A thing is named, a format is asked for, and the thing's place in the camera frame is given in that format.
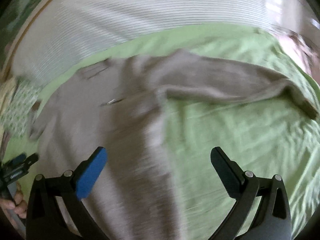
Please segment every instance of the silver bolt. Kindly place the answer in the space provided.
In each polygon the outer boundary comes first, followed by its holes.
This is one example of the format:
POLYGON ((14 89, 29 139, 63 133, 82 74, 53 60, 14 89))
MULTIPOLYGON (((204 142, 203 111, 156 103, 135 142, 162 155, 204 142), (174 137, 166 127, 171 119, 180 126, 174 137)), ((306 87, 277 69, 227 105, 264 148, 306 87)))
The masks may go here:
POLYGON ((278 181, 281 181, 282 178, 281 178, 280 175, 277 174, 277 175, 275 175, 275 179, 278 180, 278 181))
POLYGON ((63 173, 63 175, 64 175, 65 177, 71 177, 72 171, 71 171, 71 170, 67 170, 67 171, 65 171, 65 172, 63 173))
POLYGON ((36 180, 41 180, 42 179, 42 174, 38 174, 37 176, 36 176, 36 180))
POLYGON ((253 177, 253 172, 252 171, 246 171, 244 173, 248 178, 252 178, 253 177))

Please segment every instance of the bed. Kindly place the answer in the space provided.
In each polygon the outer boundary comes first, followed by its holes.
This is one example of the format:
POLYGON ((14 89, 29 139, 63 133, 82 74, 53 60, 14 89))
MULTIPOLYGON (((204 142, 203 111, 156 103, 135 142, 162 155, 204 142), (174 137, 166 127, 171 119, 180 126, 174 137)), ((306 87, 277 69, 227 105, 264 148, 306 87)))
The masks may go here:
MULTIPOLYGON (((320 108, 319 86, 284 53, 272 35, 252 26, 208 23, 148 34, 90 56, 81 55, 79 63, 62 74, 57 73, 49 82, 39 79, 45 86, 39 95, 42 102, 37 114, 50 95, 79 68, 108 57, 161 56, 179 48, 279 71, 293 80, 317 109, 320 108)), ((281 174, 291 208, 292 237, 298 235, 319 204, 320 127, 317 121, 308 120, 286 95, 227 106, 172 98, 165 110, 166 144, 176 171, 189 239, 207 239, 233 204, 209 162, 209 152, 215 146, 221 146, 231 159, 258 176, 281 174)), ((36 152, 37 142, 30 142, 27 135, 12 138, 4 160, 23 151, 36 152)), ((21 180, 27 198, 36 173, 34 167, 30 176, 21 180)), ((253 212, 243 230, 248 228, 252 215, 253 212)))

